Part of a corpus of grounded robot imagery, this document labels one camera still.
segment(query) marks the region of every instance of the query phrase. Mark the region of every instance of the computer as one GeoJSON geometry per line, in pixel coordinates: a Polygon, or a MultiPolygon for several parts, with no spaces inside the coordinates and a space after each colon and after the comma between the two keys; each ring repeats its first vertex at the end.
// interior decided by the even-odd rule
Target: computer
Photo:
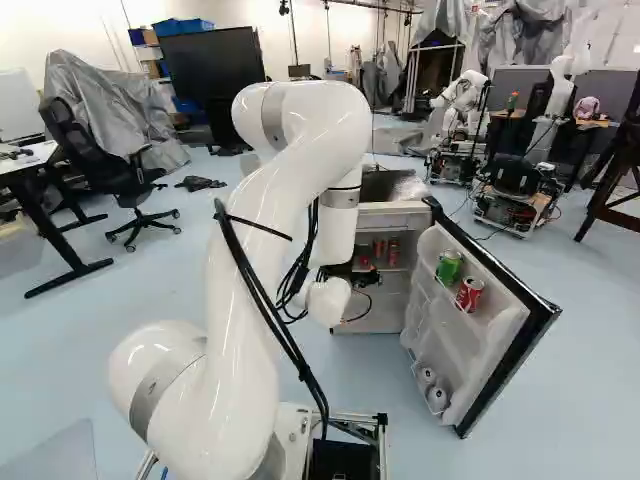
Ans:
{"type": "Polygon", "coordinates": [[[258,33],[252,27],[225,28],[159,37],[173,87],[180,99],[198,104],[221,153],[242,151],[231,104],[246,86],[265,81],[258,33]]]}

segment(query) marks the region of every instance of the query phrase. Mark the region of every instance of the red soda can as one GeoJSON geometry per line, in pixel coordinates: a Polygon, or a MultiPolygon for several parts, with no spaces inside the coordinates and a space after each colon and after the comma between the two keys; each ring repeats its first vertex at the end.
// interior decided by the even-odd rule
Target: red soda can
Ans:
{"type": "Polygon", "coordinates": [[[376,258],[380,260],[384,256],[384,253],[387,251],[387,241],[374,240],[373,251],[375,252],[376,258]]]}
{"type": "Polygon", "coordinates": [[[400,241],[397,238],[389,240],[389,266],[396,268],[400,257],[400,241]]]}
{"type": "Polygon", "coordinates": [[[465,277],[460,283],[460,289],[456,296],[458,308],[467,313],[473,313],[478,308],[478,301],[484,291],[484,282],[475,277],[465,277]]]}

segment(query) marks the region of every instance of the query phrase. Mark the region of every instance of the pink object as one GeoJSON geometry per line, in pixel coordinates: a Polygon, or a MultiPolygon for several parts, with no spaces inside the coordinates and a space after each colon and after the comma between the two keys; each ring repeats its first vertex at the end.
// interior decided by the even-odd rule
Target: pink object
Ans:
{"type": "Polygon", "coordinates": [[[591,120],[600,113],[600,100],[596,97],[585,97],[578,100],[573,109],[573,116],[578,120],[591,120]]]}

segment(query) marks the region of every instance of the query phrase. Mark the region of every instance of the mini fridge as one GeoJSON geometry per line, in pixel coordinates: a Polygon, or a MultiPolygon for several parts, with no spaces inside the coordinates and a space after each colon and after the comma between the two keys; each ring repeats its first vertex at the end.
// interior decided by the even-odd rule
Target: mini fridge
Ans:
{"type": "Polygon", "coordinates": [[[431,208],[432,226],[417,241],[400,342],[426,407],[465,438],[562,310],[449,219],[435,198],[424,202],[431,208]],[[449,286],[436,273],[447,250],[462,256],[461,271],[449,286]],[[473,313],[457,296],[469,276],[484,283],[473,313]],[[427,401],[434,388],[447,399],[438,411],[427,401]]]}
{"type": "Polygon", "coordinates": [[[356,244],[397,242],[401,254],[394,265],[388,264],[388,253],[383,261],[367,255],[371,265],[354,255],[348,265],[351,278],[374,267],[380,281],[354,286],[343,322],[332,333],[400,333],[425,409],[464,438],[561,309],[449,219],[428,192],[407,188],[407,182],[417,185],[420,179],[413,171],[366,172],[363,177],[356,244]],[[449,286],[436,275],[447,250],[462,256],[456,281],[449,286]],[[469,276],[484,283],[473,313],[457,300],[461,281],[469,276]],[[435,380],[425,377],[427,370],[435,380]],[[447,397],[438,411],[427,402],[434,387],[447,397]]]}

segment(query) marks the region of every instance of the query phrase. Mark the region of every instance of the chair armrest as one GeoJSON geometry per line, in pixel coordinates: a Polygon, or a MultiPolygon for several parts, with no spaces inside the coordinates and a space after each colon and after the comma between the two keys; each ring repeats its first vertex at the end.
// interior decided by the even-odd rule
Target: chair armrest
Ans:
{"type": "Polygon", "coordinates": [[[147,150],[149,150],[151,147],[153,147],[153,145],[151,145],[150,143],[145,143],[138,150],[129,154],[129,160],[131,162],[131,166],[136,172],[136,177],[138,177],[138,183],[140,183],[140,185],[145,184],[145,178],[144,178],[145,171],[144,171],[144,166],[142,165],[142,154],[147,150]]]}
{"type": "Polygon", "coordinates": [[[151,145],[150,143],[145,143],[138,150],[136,150],[135,152],[130,153],[129,154],[129,158],[133,159],[133,157],[138,157],[138,156],[142,155],[144,152],[146,152],[147,150],[149,150],[151,147],[153,147],[153,145],[151,145]]]}

